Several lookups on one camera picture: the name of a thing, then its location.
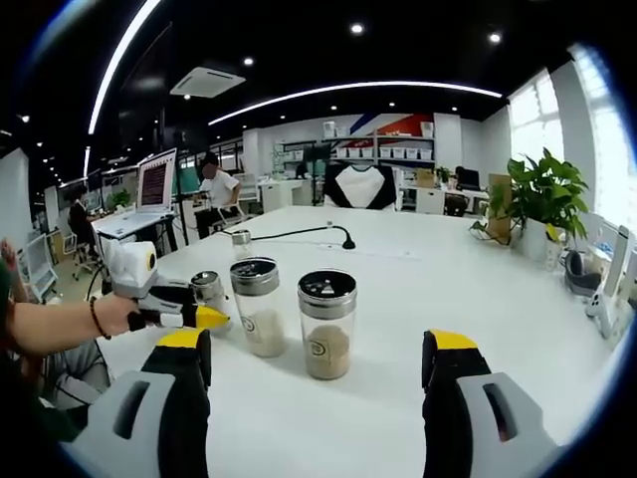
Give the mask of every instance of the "metal lid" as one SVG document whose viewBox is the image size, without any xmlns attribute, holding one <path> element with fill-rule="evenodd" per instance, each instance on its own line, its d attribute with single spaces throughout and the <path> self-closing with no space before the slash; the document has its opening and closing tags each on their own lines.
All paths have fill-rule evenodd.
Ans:
<svg viewBox="0 0 637 478">
<path fill-rule="evenodd" d="M 277 262 L 269 257 L 251 257 L 230 268 L 232 289 L 241 296 L 265 296 L 279 287 Z"/>
<path fill-rule="evenodd" d="M 335 269 L 321 269 L 299 280 L 299 307 L 307 316 L 332 321 L 356 309 L 356 280 Z"/>
<path fill-rule="evenodd" d="M 240 231 L 232 233 L 233 246 L 243 246 L 245 244 L 250 244 L 251 241 L 252 237 L 250 236 L 250 231 L 248 229 L 241 229 Z"/>
<path fill-rule="evenodd" d="M 221 284 L 221 279 L 219 278 L 219 274 L 214 271 L 203 271 L 190 279 L 190 283 L 195 287 L 208 287 L 211 289 L 217 290 L 219 292 L 223 292 L 223 285 Z"/>
</svg>

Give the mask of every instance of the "bracelet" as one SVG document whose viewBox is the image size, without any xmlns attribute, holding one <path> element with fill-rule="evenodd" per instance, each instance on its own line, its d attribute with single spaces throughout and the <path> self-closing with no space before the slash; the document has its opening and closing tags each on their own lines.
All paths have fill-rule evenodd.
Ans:
<svg viewBox="0 0 637 478">
<path fill-rule="evenodd" d="M 91 297 L 91 299 L 89 300 L 89 306 L 91 307 L 91 316 L 93 317 L 93 322 L 96 323 L 96 327 L 98 328 L 98 331 L 100 331 L 100 334 L 102 334 L 102 337 L 104 337 L 107 341 L 109 341 L 110 339 L 112 339 L 112 337 L 106 332 L 104 332 L 104 329 L 102 329 L 102 326 L 100 325 L 100 321 L 98 321 L 98 316 L 96 315 L 96 298 L 95 297 Z"/>
</svg>

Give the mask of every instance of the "headphones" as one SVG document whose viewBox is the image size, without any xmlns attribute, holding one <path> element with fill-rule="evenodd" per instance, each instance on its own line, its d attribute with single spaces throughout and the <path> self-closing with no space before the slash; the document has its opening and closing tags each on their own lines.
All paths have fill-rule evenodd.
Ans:
<svg viewBox="0 0 637 478">
<path fill-rule="evenodd" d="M 601 274 L 598 272 L 586 273 L 584 261 L 577 251 L 568 253 L 564 265 L 564 282 L 568 289 L 576 296 L 591 297 L 601 283 Z"/>
</svg>

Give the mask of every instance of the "led strip light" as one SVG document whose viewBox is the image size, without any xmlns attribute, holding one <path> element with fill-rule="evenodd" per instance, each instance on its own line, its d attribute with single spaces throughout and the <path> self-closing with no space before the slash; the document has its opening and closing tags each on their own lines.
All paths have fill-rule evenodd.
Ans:
<svg viewBox="0 0 637 478">
<path fill-rule="evenodd" d="M 98 124 L 98 118 L 100 117 L 100 111 L 102 110 L 102 106 L 104 105 L 104 100 L 106 98 L 106 92 L 108 91 L 108 87 L 110 87 L 110 82 L 112 81 L 112 77 L 119 66 L 119 62 L 123 58 L 126 50 L 132 43 L 135 35 L 144 24 L 144 22 L 148 19 L 150 14 L 154 11 L 154 9 L 159 5 L 161 0 L 146 0 L 146 3 L 139 9 L 137 14 L 134 16 L 130 25 L 126 29 L 123 37 L 119 40 L 119 44 L 115 49 L 112 57 L 110 58 L 110 62 L 108 62 L 108 67 L 106 68 L 106 72 L 104 73 L 104 77 L 102 78 L 102 83 L 100 84 L 100 89 L 98 90 L 98 96 L 96 97 L 95 105 L 93 106 L 93 113 L 91 114 L 91 123 L 89 124 L 89 135 L 93 134 L 96 131 L 96 126 Z M 87 170 L 89 168 L 89 156 L 91 151 L 87 149 L 84 159 L 84 176 L 87 175 Z"/>
<path fill-rule="evenodd" d="M 243 108 L 242 110 L 238 110 L 236 112 L 225 115 L 224 117 L 220 117 L 217 119 L 213 119 L 208 123 L 209 126 L 213 124 L 217 124 L 218 122 L 229 120 L 230 118 L 237 117 L 238 115 L 242 115 L 243 113 L 251 112 L 252 110 L 256 110 L 258 108 L 266 107 L 268 105 L 273 105 L 274 103 L 286 102 L 287 100 L 293 100 L 294 98 L 306 97 L 308 95 L 316 95 L 318 93 L 325 92 L 335 92 L 338 90 L 350 90 L 353 88 L 371 88 L 371 87 L 424 87 L 424 88 L 442 88 L 446 90 L 457 90 L 460 92 L 469 92 L 476 93 L 479 95 L 486 95 L 488 97 L 493 98 L 501 98 L 502 95 L 495 92 L 490 92 L 488 90 L 481 90 L 480 88 L 473 87 L 465 87 L 463 85 L 453 85 L 448 83 L 434 83 L 434 82 L 402 82 L 402 81 L 391 81 L 391 82 L 363 82 L 363 83 L 349 83 L 346 85 L 335 85 L 333 87 L 324 87 L 324 88 L 316 88 L 314 90 L 307 90 L 306 92 L 294 93 L 291 95 L 286 95 L 284 97 L 274 98 L 273 100 L 267 100 L 266 102 L 258 103 L 256 105 L 252 105 L 251 107 Z"/>
</svg>

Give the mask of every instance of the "white powder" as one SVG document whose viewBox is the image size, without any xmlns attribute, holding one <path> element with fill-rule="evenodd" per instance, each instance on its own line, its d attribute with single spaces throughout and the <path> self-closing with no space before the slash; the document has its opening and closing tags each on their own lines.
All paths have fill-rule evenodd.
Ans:
<svg viewBox="0 0 637 478">
<path fill-rule="evenodd" d="M 314 378 L 332 380 L 349 370 L 349 337 L 338 326 L 320 326 L 305 340 L 306 368 Z"/>
<path fill-rule="evenodd" d="M 277 357 L 286 350 L 281 318 L 276 311 L 265 310 L 242 316 L 241 323 L 250 352 L 259 357 Z"/>
</svg>

